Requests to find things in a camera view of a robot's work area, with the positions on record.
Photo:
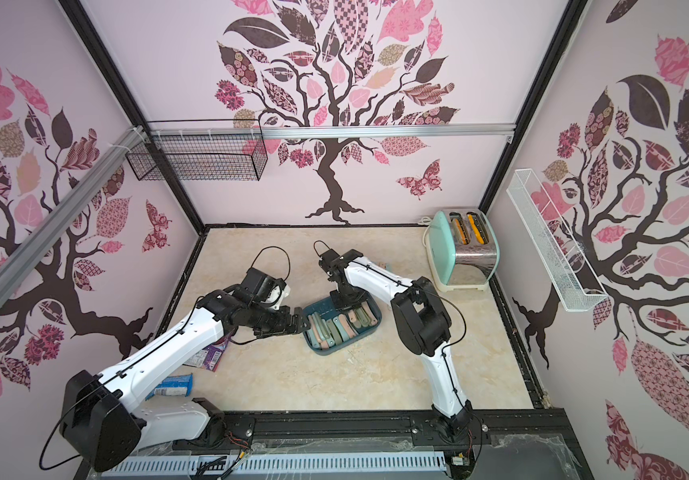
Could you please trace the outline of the teal plastic storage box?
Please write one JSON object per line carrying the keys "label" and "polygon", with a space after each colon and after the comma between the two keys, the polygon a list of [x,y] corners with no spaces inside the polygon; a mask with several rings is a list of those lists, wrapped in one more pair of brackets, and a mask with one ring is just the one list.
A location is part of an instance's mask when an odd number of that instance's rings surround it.
{"label": "teal plastic storage box", "polygon": [[338,352],[374,334],[381,324],[381,312],[373,298],[352,310],[338,310],[330,298],[322,299],[302,309],[310,329],[304,332],[304,341],[314,353],[326,356]]}

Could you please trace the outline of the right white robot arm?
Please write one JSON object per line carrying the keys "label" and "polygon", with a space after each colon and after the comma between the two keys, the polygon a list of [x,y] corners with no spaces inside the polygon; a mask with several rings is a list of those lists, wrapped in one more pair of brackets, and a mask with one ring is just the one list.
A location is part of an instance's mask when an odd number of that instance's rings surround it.
{"label": "right white robot arm", "polygon": [[437,429],[456,437],[468,428],[472,406],[464,394],[451,355],[451,318],[443,299],[426,277],[414,280],[391,273],[357,250],[328,249],[318,265],[336,284],[332,300],[354,308],[371,296],[391,307],[398,338],[418,356],[428,377]]}

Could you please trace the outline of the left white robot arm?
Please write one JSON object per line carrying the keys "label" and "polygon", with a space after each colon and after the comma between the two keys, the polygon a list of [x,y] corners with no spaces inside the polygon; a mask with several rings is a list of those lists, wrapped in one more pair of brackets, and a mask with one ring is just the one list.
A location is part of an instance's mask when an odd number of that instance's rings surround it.
{"label": "left white robot arm", "polygon": [[216,290],[198,298],[184,320],[126,360],[98,374],[78,372],[66,384],[58,432],[96,472],[108,471],[134,451],[206,436],[218,410],[210,402],[184,400],[149,408],[148,395],[202,348],[238,327],[258,339],[310,329],[300,308],[244,303]]}

